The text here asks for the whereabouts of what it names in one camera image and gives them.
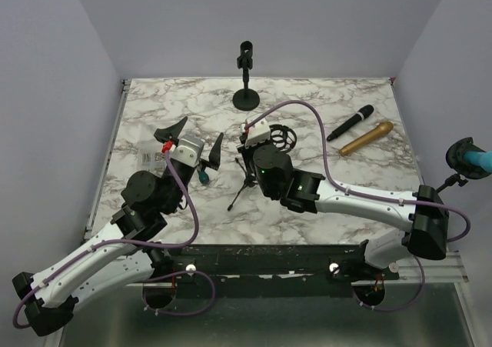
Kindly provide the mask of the black shock mount tripod stand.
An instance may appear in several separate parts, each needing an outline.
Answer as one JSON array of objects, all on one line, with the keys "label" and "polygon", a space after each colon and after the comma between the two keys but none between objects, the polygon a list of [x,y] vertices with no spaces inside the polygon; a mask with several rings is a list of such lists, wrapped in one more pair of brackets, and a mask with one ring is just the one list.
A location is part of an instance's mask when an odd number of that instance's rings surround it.
[{"label": "black shock mount tripod stand", "polygon": [[286,126],[286,125],[281,125],[281,124],[272,124],[269,125],[270,130],[271,130],[271,137],[268,141],[259,143],[255,146],[252,146],[250,148],[245,148],[240,140],[240,145],[237,147],[238,153],[241,155],[241,157],[235,157],[234,161],[236,164],[239,165],[241,170],[244,173],[244,181],[243,185],[239,189],[238,193],[234,197],[233,201],[231,204],[228,206],[227,210],[230,212],[232,208],[234,207],[235,202],[237,201],[239,195],[246,189],[246,188],[253,188],[256,185],[258,185],[258,180],[255,175],[254,171],[254,164],[253,164],[253,154],[254,150],[256,148],[259,148],[263,145],[268,145],[272,144],[275,147],[277,147],[281,152],[286,152],[289,153],[297,143],[297,134],[295,131]]}]

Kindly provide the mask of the black round-base microphone stand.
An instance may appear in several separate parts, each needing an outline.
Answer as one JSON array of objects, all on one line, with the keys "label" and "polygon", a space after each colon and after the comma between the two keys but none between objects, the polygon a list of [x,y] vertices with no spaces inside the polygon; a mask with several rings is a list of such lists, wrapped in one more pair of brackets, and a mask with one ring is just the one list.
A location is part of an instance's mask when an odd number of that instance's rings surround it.
[{"label": "black round-base microphone stand", "polygon": [[253,69],[253,44],[244,41],[240,45],[240,55],[237,57],[237,67],[242,70],[243,88],[233,95],[233,105],[240,111],[249,112],[259,106],[259,94],[249,87],[249,71]]}]

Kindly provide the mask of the black handheld microphone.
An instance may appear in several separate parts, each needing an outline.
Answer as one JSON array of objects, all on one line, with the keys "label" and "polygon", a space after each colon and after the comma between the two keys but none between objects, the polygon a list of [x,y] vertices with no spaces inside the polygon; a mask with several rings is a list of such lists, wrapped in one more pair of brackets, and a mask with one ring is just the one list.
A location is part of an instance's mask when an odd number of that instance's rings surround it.
[{"label": "black handheld microphone", "polygon": [[345,132],[353,128],[357,123],[365,120],[374,112],[374,106],[365,105],[360,108],[354,115],[352,115],[347,121],[338,126],[334,131],[332,131],[326,138],[327,142],[333,141],[339,138]]}]

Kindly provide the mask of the gold microphone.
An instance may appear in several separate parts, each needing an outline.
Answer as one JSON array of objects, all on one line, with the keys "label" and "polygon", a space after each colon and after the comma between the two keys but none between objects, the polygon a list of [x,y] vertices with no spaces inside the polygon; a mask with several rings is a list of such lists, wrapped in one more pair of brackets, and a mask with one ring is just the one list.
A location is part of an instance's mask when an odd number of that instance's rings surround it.
[{"label": "gold microphone", "polygon": [[383,138],[385,135],[389,134],[394,128],[392,122],[386,121],[378,124],[374,129],[365,133],[361,137],[355,139],[354,141],[348,143],[339,150],[339,155],[347,156],[353,152],[358,151],[366,145],[377,141],[379,138]]}]

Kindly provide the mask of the teal microphone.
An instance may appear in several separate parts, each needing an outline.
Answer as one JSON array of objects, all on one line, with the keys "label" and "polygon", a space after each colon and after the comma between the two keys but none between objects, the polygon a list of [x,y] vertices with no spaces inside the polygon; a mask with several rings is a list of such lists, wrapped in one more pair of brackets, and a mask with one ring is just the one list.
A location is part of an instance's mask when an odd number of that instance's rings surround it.
[{"label": "teal microphone", "polygon": [[474,144],[472,137],[455,142],[446,153],[450,168],[466,179],[484,179],[491,175],[491,152]]}]

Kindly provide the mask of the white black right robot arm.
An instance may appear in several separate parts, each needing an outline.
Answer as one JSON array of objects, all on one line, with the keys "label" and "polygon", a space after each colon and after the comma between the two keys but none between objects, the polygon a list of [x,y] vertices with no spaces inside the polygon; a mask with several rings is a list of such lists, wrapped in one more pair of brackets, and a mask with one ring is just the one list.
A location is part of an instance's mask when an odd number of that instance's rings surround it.
[{"label": "white black right robot arm", "polygon": [[289,154],[270,142],[239,145],[237,150],[262,194],[292,212],[338,213],[391,226],[387,234],[359,245],[351,275],[371,279],[412,255],[434,261],[445,258],[449,212],[434,188],[420,185],[416,192],[363,188],[356,195],[347,184],[294,168]]}]

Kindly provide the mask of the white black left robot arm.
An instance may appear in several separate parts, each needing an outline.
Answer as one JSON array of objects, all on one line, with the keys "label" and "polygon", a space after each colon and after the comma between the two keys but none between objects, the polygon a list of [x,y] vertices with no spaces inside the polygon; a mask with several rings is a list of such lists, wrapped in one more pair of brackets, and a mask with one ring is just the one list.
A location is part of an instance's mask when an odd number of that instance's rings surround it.
[{"label": "white black left robot arm", "polygon": [[[84,301],[116,286],[151,279],[165,280],[170,262],[160,256],[167,249],[182,249],[198,237],[200,224],[188,185],[194,173],[219,169],[219,135],[209,156],[201,154],[204,141],[181,133],[187,122],[155,130],[163,146],[166,167],[162,175],[141,170],[128,180],[121,196],[124,203],[111,220],[87,242],[54,265],[37,273],[21,272],[12,284],[21,299],[13,315],[17,329],[32,329],[39,337],[65,327]],[[154,237],[186,202],[194,220],[191,237],[179,243],[162,243]]]}]

